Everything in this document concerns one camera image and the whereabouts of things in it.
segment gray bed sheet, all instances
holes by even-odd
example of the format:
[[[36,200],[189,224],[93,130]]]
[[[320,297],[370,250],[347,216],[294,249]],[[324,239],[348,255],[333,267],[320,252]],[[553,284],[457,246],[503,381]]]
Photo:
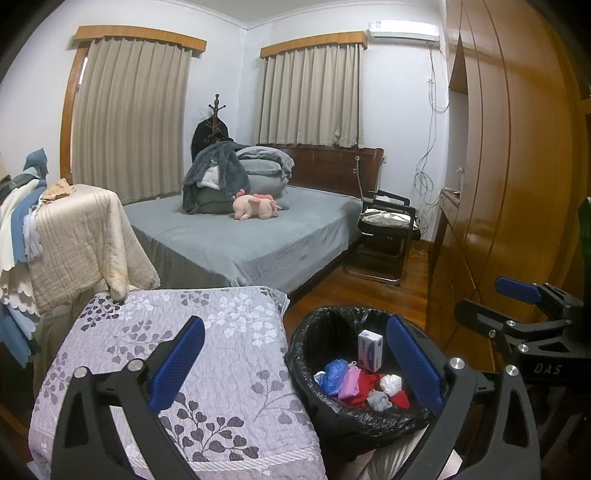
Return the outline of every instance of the gray bed sheet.
[[[266,286],[290,293],[357,238],[361,201],[287,187],[289,210],[268,220],[186,215],[181,196],[125,206],[162,288]]]

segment blue plastic bag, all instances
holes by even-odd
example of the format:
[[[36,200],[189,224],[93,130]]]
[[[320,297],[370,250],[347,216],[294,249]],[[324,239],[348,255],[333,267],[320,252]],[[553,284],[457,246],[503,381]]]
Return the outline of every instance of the blue plastic bag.
[[[333,360],[326,365],[326,376],[322,382],[322,388],[329,397],[333,397],[339,393],[348,370],[349,363],[347,360]]]

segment folded blanket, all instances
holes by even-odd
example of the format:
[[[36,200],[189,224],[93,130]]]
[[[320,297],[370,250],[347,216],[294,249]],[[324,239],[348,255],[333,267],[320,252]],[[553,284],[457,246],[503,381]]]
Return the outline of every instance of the folded blanket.
[[[130,285],[160,285],[113,192],[77,185],[71,196],[39,208],[36,220],[43,255],[30,270],[39,313],[71,302],[103,278],[115,300]]]
[[[261,158],[264,160],[273,160],[281,165],[282,179],[291,178],[291,169],[294,167],[295,162],[287,153],[272,147],[246,147],[236,152],[238,160],[246,158]]]

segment dark gray fleece blanket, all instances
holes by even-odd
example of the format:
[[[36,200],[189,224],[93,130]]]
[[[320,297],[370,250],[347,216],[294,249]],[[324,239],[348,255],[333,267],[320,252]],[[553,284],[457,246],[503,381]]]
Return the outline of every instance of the dark gray fleece blanket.
[[[236,156],[236,151],[242,148],[245,148],[245,145],[218,142],[198,153],[183,180],[183,210],[186,213],[197,213],[199,204],[196,197],[202,190],[201,187],[197,187],[197,182],[203,179],[212,162],[219,165],[220,192],[228,200],[231,200],[240,189],[244,189],[246,193],[250,192],[248,175]]]

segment cable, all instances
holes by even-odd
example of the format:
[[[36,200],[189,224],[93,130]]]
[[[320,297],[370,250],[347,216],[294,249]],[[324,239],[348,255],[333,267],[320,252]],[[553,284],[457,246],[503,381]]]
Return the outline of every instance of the cable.
[[[435,65],[433,63],[433,49],[429,47],[429,58],[431,61],[431,79],[429,80],[429,105],[431,106],[431,118],[429,120],[429,133],[427,138],[427,152],[419,159],[414,174],[413,189],[418,195],[419,207],[417,217],[421,229],[421,234],[425,234],[433,221],[433,213],[436,211],[439,202],[439,195],[436,200],[432,200],[435,185],[433,179],[425,171],[429,154],[437,142],[437,114],[444,113],[449,108],[449,100],[445,108],[437,106],[437,76],[435,75]]]

